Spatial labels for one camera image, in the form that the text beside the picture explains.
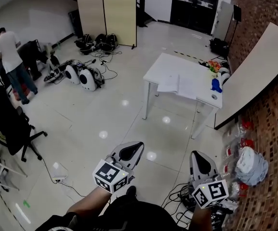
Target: black clothing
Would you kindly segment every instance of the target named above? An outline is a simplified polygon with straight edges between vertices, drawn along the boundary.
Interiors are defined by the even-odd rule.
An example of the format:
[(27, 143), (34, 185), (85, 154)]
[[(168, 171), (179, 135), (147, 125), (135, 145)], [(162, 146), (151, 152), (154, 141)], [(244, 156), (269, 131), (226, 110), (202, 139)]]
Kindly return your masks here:
[(116, 199), (102, 216), (82, 219), (76, 213), (63, 217), (52, 216), (36, 231), (48, 231), (54, 227), (68, 227), (73, 231), (180, 231), (169, 213), (158, 205), (138, 201), (124, 195)]

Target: beige board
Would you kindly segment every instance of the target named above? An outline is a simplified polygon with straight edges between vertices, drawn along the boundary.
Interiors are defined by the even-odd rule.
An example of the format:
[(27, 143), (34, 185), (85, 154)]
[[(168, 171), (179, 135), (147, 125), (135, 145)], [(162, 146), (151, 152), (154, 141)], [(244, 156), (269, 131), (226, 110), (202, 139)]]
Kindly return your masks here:
[(119, 44), (136, 46), (136, 0), (104, 0), (106, 30)]
[(92, 39), (101, 33), (106, 34), (102, 0), (78, 0), (78, 7), (84, 34), (90, 34)]
[(255, 98), (278, 74), (278, 26), (269, 23), (267, 29), (223, 85), (223, 107), (216, 113), (218, 126)]

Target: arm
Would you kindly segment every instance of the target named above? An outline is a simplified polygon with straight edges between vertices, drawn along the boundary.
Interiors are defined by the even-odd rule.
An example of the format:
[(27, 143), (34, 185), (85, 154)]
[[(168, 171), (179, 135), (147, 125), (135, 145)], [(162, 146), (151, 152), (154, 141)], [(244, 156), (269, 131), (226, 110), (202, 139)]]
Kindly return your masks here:
[(82, 218), (97, 217), (106, 206), (111, 195), (103, 188), (96, 187), (89, 195), (70, 207), (67, 213), (75, 212)]
[(191, 219), (189, 230), (191, 231), (212, 231), (212, 211), (210, 208), (201, 209), (196, 206), (195, 212)]

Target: jeans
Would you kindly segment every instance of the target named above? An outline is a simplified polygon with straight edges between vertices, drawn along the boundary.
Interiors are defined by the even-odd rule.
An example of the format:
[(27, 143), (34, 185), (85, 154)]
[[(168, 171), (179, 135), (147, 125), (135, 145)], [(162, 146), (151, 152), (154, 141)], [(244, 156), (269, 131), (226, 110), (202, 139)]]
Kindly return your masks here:
[(30, 75), (27, 73), (23, 63), (21, 63), (18, 67), (16, 67), (13, 71), (8, 72), (7, 76), (13, 86), (13, 88), (18, 92), (21, 101), (27, 101), (27, 97), (24, 95), (24, 92), (21, 88), (21, 84), (19, 82), (19, 77), (22, 78), (24, 84), (27, 88), (29, 88), (33, 93), (37, 92), (37, 87), (35, 86), (33, 80)]

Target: paper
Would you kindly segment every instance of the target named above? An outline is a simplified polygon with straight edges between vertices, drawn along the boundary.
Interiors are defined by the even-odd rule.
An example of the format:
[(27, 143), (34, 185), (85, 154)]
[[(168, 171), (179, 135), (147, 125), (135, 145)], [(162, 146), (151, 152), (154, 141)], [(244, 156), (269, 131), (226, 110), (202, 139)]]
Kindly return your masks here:
[(180, 75), (170, 75), (163, 83), (159, 83), (157, 91), (160, 92), (174, 92), (178, 96), (190, 99), (197, 99), (192, 80), (180, 77)]
[(187, 79), (185, 77), (179, 78), (179, 87), (177, 95), (195, 100), (197, 99), (197, 97), (193, 90), (193, 83), (190, 79)]
[(158, 85), (157, 91), (161, 92), (178, 92), (179, 75), (168, 76), (163, 83)]

